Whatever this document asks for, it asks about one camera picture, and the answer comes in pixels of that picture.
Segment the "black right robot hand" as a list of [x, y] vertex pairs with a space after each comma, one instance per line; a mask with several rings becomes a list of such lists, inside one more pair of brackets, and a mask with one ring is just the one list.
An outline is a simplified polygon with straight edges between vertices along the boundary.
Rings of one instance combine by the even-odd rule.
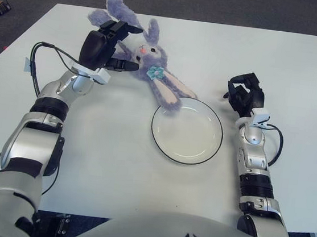
[[232, 77], [228, 81], [228, 92], [223, 98], [228, 99], [232, 109], [239, 117], [250, 117], [252, 109], [264, 107], [264, 92], [254, 73]]

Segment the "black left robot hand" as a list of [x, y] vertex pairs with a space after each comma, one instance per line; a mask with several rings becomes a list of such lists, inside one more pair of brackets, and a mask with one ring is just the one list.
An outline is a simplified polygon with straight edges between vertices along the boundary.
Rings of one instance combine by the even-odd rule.
[[79, 54], [79, 64], [91, 70], [105, 68], [116, 72], [133, 72], [139, 69], [137, 63], [126, 59], [117, 59], [113, 55], [119, 40], [129, 33], [140, 34], [143, 29], [131, 26], [124, 21], [107, 21], [97, 31], [91, 31]]

